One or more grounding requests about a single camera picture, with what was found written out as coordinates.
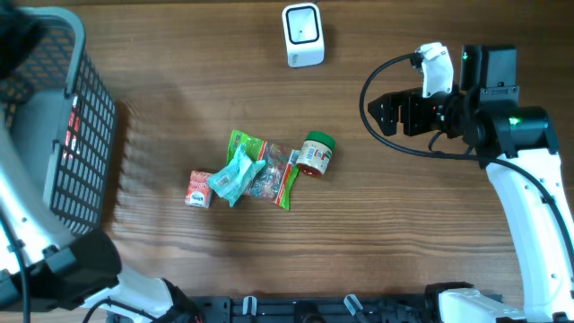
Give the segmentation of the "green lid jar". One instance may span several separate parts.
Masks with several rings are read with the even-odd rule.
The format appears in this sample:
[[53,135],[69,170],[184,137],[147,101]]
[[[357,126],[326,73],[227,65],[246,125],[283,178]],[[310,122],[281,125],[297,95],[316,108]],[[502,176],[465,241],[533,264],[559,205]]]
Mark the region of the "green lid jar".
[[332,159],[335,146],[332,136],[320,131],[310,131],[300,149],[296,166],[310,177],[322,177]]

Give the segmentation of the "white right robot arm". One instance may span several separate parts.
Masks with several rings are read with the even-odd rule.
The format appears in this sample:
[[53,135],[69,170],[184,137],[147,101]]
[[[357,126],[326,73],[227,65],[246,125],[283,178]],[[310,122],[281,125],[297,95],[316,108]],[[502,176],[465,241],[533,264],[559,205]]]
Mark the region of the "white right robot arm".
[[570,322],[573,319],[573,219],[564,193],[559,142],[549,114],[521,107],[517,50],[466,45],[455,70],[442,44],[407,55],[419,88],[360,100],[361,121],[382,144],[403,132],[461,138],[464,161],[493,185],[513,240],[524,304],[515,309],[467,283],[432,284],[426,317],[434,322]]

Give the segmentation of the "white barcode scanner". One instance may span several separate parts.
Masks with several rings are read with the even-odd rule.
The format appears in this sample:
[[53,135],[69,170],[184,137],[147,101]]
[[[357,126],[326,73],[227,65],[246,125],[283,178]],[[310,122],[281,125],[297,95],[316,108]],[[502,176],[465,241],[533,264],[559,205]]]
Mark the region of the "white barcode scanner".
[[314,3],[290,4],[282,11],[287,62],[291,68],[319,65],[325,58],[321,14]]

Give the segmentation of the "red white small box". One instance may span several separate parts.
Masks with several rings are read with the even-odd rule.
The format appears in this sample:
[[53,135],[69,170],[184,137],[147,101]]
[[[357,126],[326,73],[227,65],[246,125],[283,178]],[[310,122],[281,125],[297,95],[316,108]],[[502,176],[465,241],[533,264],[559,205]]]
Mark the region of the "red white small box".
[[193,170],[189,177],[186,205],[208,208],[211,204],[213,190],[208,184],[212,173]]

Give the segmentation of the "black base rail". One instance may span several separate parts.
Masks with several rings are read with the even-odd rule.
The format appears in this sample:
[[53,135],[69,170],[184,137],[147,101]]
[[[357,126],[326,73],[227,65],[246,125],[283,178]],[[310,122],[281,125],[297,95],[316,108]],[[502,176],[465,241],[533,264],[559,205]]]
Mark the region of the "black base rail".
[[[243,300],[230,297],[194,297],[192,301],[205,322],[356,322],[342,298],[258,298],[256,313],[243,312]],[[390,294],[360,297],[362,314],[368,322],[429,322],[427,302],[422,294]]]

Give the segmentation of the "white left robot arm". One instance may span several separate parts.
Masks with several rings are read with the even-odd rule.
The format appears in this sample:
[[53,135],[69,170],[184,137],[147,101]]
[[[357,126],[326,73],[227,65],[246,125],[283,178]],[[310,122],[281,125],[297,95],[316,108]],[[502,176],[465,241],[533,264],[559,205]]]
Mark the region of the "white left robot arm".
[[75,13],[1,4],[1,308],[201,322],[101,229],[119,112],[85,43]]

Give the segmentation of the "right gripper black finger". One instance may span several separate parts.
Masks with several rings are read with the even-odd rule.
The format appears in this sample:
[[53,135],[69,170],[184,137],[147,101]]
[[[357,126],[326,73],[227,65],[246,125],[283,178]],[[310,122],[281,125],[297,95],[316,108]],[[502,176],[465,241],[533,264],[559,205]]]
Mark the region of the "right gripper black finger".
[[399,119],[398,105],[391,100],[374,100],[368,104],[368,112],[375,119],[385,136],[397,133]]
[[368,109],[395,109],[403,102],[402,92],[390,92],[381,95],[368,104]]

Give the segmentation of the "teal white tissue pack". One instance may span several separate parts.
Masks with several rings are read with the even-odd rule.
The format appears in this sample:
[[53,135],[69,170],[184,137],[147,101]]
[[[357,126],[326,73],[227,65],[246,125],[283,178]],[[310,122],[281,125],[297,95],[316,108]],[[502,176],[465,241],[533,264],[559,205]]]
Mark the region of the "teal white tissue pack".
[[265,165],[266,161],[253,161],[246,153],[246,145],[240,144],[229,164],[207,180],[208,186],[233,207]]

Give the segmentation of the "grey plastic shopping basket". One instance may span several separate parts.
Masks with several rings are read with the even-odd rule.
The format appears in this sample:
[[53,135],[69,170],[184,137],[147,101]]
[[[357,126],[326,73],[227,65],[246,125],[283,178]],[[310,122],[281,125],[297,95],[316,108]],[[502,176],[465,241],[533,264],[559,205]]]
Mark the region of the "grey plastic shopping basket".
[[117,109],[86,50],[80,18],[61,7],[23,12],[44,35],[1,82],[5,121],[44,203],[82,236],[100,227]]

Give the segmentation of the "green candy bag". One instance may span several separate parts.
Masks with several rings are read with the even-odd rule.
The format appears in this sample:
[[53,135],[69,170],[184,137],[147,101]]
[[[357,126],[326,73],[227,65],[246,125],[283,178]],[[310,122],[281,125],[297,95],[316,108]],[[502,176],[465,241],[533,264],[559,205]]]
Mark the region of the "green candy bag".
[[244,195],[290,210],[291,187],[299,174],[295,162],[300,151],[233,130],[228,145],[227,163],[242,144],[252,161],[265,161],[265,167],[254,177]]

